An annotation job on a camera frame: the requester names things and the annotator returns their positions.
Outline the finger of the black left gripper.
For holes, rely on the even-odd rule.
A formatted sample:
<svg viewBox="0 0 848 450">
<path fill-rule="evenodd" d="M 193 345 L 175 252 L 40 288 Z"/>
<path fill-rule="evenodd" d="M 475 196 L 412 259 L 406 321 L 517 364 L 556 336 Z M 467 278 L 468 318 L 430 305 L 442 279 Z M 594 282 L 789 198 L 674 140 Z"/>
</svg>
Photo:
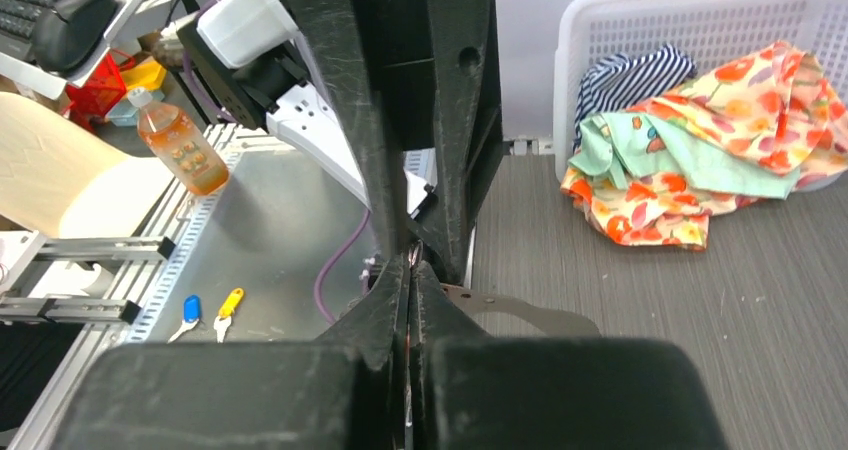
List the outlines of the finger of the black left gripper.
<svg viewBox="0 0 848 450">
<path fill-rule="evenodd" d="M 407 181 L 372 84 L 353 0 L 287 0 L 362 175 L 380 253 L 408 246 Z"/>
<path fill-rule="evenodd" d="M 440 280 L 460 283 L 471 233 L 504 155 L 496 0 L 413 0 L 427 33 L 413 88 L 434 147 L 433 202 L 413 226 Z"/>
</svg>

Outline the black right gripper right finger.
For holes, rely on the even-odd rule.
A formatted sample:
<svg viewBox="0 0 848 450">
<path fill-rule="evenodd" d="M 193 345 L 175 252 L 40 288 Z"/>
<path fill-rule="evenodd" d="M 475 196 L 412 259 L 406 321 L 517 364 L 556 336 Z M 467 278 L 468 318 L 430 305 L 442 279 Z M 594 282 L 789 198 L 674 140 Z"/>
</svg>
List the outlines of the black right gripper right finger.
<svg viewBox="0 0 848 450">
<path fill-rule="evenodd" d="M 724 449 L 686 353 L 662 340 L 495 337 L 411 269 L 408 358 L 416 449 Z"/>
</svg>

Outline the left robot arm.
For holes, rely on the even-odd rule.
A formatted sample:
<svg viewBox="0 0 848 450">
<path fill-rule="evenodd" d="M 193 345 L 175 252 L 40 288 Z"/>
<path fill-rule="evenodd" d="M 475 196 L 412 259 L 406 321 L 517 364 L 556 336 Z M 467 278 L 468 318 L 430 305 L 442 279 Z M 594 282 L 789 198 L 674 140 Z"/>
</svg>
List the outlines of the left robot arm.
<svg viewBox="0 0 848 450">
<path fill-rule="evenodd" d="M 226 118 L 311 156 L 463 280 L 504 154 L 496 0 L 210 0 L 178 31 Z"/>
</svg>

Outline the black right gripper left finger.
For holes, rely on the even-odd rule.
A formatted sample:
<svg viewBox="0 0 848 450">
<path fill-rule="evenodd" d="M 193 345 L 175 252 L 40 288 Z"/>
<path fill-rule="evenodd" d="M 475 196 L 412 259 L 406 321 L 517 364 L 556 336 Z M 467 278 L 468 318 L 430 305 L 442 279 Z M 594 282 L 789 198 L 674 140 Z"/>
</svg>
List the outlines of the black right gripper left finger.
<svg viewBox="0 0 848 450">
<path fill-rule="evenodd" d="M 403 256 L 309 341 L 126 344 L 72 397 L 56 449 L 396 449 L 405 444 Z"/>
</svg>

